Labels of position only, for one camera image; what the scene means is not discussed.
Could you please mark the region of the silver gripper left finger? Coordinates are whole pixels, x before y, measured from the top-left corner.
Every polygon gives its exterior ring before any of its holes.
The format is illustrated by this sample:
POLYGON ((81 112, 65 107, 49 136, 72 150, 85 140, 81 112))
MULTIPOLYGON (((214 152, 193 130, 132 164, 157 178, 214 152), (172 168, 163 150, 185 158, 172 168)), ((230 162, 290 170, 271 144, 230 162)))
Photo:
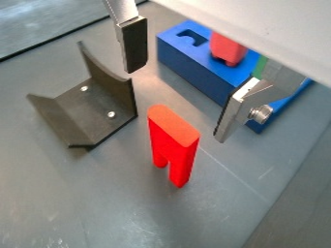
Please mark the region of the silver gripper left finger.
POLYGON ((147 62, 147 19, 139 14, 135 0, 103 0, 121 46, 124 70, 128 74, 147 62))

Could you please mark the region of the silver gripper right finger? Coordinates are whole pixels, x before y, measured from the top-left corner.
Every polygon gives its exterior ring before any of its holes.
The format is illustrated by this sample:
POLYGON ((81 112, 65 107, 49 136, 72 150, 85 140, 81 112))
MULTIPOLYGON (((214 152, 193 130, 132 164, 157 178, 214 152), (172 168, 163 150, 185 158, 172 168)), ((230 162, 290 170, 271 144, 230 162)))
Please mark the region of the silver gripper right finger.
POLYGON ((270 103, 290 97, 306 79, 304 75, 268 59, 262 78, 251 77, 231 94, 214 131, 215 139, 224 142, 248 120, 264 124, 272 113, 270 103))

